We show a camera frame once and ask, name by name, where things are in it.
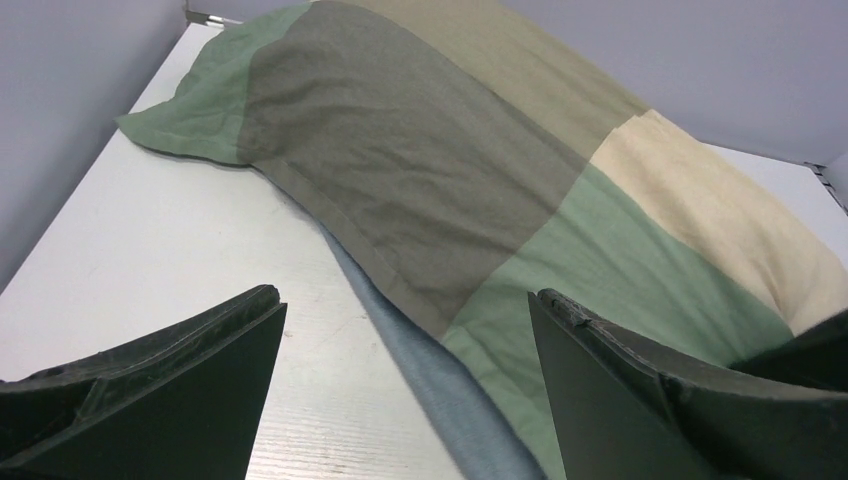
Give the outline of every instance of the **tan fabric panel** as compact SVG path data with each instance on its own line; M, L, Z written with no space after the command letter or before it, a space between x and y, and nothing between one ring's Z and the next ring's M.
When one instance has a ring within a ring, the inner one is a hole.
M848 306L848 272L836 255L769 192L656 111L613 131L591 164L796 336Z
M584 158L613 128L647 110L604 72L496 1L344 3L408 29Z

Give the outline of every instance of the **blue gray fabric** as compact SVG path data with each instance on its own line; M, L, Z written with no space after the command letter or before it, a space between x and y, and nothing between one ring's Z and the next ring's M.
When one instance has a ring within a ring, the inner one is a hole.
M354 292L448 452L468 480L545 479L468 370L392 305L321 228Z

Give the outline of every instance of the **dark gray fabric panel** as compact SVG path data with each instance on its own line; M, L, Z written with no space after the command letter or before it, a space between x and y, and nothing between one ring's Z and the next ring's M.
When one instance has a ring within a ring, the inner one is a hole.
M586 165L419 38L335 2L256 53L238 147L437 337Z

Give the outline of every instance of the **patchwork blanket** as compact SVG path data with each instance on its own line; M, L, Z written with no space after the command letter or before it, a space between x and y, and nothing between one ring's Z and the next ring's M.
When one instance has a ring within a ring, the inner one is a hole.
M279 10L224 31L172 100L119 125L300 202L554 479L527 291L718 365L848 306L839 260L777 200L493 1Z

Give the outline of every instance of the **white table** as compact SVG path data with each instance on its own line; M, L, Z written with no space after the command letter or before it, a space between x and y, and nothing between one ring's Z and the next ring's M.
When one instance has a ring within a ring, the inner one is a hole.
M133 110L219 31L189 27ZM251 479L462 478L315 223L261 176L116 133L0 295L0 378L156 331L258 284L289 303Z

